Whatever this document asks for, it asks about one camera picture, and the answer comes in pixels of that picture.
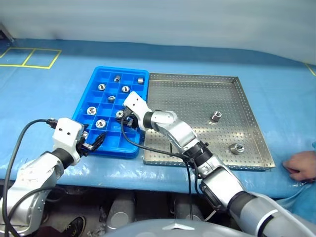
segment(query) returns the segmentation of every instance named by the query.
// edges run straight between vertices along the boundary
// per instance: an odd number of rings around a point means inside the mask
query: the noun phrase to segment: black shoe
[[[74,219],[63,231],[63,234],[69,237],[79,237],[83,233],[85,228],[85,218],[79,216]]]

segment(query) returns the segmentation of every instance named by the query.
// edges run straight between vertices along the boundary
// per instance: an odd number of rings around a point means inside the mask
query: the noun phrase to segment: blue plastic tray
[[[121,76],[120,82],[114,82],[116,75]],[[138,78],[143,78],[144,84],[139,84]],[[136,91],[144,100],[147,100],[148,82],[147,71],[110,67],[95,68],[73,115],[74,120],[89,124],[87,143],[91,144],[99,134],[106,131],[105,141],[94,154],[124,158],[134,158],[138,154],[139,148],[128,143],[121,134],[120,124],[116,121],[115,114],[123,109],[122,104],[129,95],[121,91],[124,85],[129,86],[130,91]],[[99,84],[106,85],[104,91],[98,89]],[[108,97],[111,95],[115,96],[114,103],[108,102]],[[97,109],[96,115],[87,114],[90,106]],[[99,119],[106,121],[104,128],[95,126]],[[140,142],[142,132],[139,129],[125,127],[125,132],[130,140]]]

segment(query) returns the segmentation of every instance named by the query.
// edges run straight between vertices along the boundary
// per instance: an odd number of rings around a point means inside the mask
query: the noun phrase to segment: stainless steel tray
[[[149,83],[149,107],[174,111],[230,168],[275,167],[238,77],[150,74]],[[214,111],[222,113],[217,124],[210,123]],[[232,154],[229,146],[233,143],[242,143],[244,153]],[[170,151],[170,143],[152,129],[146,131],[145,145]],[[179,158],[150,151],[145,151],[144,163],[184,165]]]

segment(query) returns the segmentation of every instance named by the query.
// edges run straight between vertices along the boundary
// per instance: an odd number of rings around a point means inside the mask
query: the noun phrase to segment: person's hand
[[[302,181],[316,178],[316,153],[314,151],[295,154],[284,161],[283,166],[291,173],[292,179]]]

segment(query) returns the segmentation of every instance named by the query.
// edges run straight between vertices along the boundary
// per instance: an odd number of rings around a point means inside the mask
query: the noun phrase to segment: cable connector
[[[123,110],[123,119],[126,119],[128,116],[130,116],[132,114],[133,111],[131,111],[128,107],[126,107]]]
[[[55,129],[58,123],[57,119],[49,118],[46,122],[51,128]]]

